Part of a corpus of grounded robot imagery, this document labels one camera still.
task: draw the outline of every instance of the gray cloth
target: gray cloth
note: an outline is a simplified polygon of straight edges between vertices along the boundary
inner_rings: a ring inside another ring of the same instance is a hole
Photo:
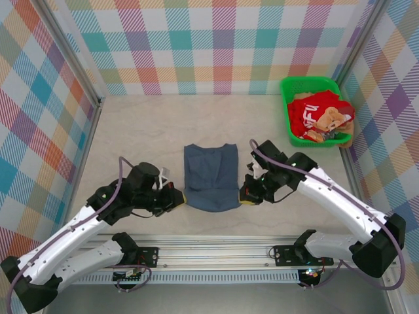
[[[240,206],[236,145],[202,148],[185,146],[185,196],[187,204],[213,213]]]

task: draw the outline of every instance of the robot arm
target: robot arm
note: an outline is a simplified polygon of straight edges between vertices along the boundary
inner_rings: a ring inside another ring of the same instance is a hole
[[[316,230],[305,231],[294,244],[295,254],[301,262],[305,263],[310,257],[351,260],[366,274],[376,278],[381,277],[397,256],[397,251],[378,223],[356,205],[362,206],[372,214],[371,216],[385,225],[401,249],[405,241],[406,222],[397,214],[387,216],[355,198],[303,153],[298,152],[288,158],[270,141],[265,141],[257,149],[265,156],[287,166],[304,170],[309,175],[270,164],[252,152],[253,163],[249,164],[248,168],[257,171],[253,171],[253,176],[246,175],[245,183],[240,190],[241,201],[255,205],[264,200],[274,203],[275,192],[285,185],[299,191],[324,206],[352,233],[328,235]],[[311,175],[323,180],[319,182]],[[352,201],[332,187],[339,188]]]
[[[1,267],[10,282],[24,266],[29,266],[14,287],[28,313],[34,313],[55,299],[57,294],[72,282],[107,266],[137,264],[137,245],[128,234],[116,234],[112,240],[77,256],[71,256],[89,238],[114,225],[131,214],[133,209],[146,209],[159,217],[185,202],[183,193],[172,182],[163,179],[159,170],[148,163],[134,166],[122,179],[118,195],[112,204],[97,217],[74,228],[78,222],[99,211],[114,194],[117,181],[96,190],[87,204],[57,234],[71,230],[59,240],[53,237],[20,258],[9,256]],[[29,261],[49,243],[33,263]]]

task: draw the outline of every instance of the green basket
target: green basket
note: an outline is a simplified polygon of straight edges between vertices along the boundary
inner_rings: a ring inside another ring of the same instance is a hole
[[[317,93],[330,90],[339,95],[342,99],[339,87],[335,81],[327,77],[287,77],[281,81],[280,89],[289,141],[293,146],[332,147],[336,144],[345,143],[351,139],[351,135],[345,133],[338,133],[334,139],[328,139],[322,143],[313,142],[308,139],[299,139],[291,132],[291,127],[289,125],[288,104],[293,102],[295,94],[308,92]]]

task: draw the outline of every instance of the table surface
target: table surface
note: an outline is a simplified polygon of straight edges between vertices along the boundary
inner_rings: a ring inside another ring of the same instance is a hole
[[[349,190],[339,149],[298,148],[289,144],[282,101],[271,96],[111,96],[103,107],[74,206],[86,203],[97,188],[118,177],[118,157],[131,163],[150,162],[167,167],[170,180],[183,190],[183,147],[220,147],[235,143],[239,154],[239,186],[251,161],[249,140],[270,139],[288,156],[301,151],[342,187]],[[124,175],[129,167],[124,166]],[[277,199],[290,189],[283,187]],[[106,232],[222,236],[299,235],[306,229],[347,233],[332,214],[307,197],[295,193],[278,204],[242,205],[224,213],[207,213],[188,205],[158,218],[130,216]]]

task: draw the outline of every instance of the plaid wall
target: plaid wall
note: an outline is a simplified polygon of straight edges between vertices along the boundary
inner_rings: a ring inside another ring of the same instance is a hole
[[[93,112],[29,0],[1,0],[0,260],[58,229]],[[0,313],[8,287],[0,271]]]
[[[407,221],[406,301],[419,309],[419,0],[393,0],[343,87],[364,197]]]
[[[278,94],[288,75],[337,74],[374,0],[360,21],[368,0],[65,2],[108,91],[125,95]]]

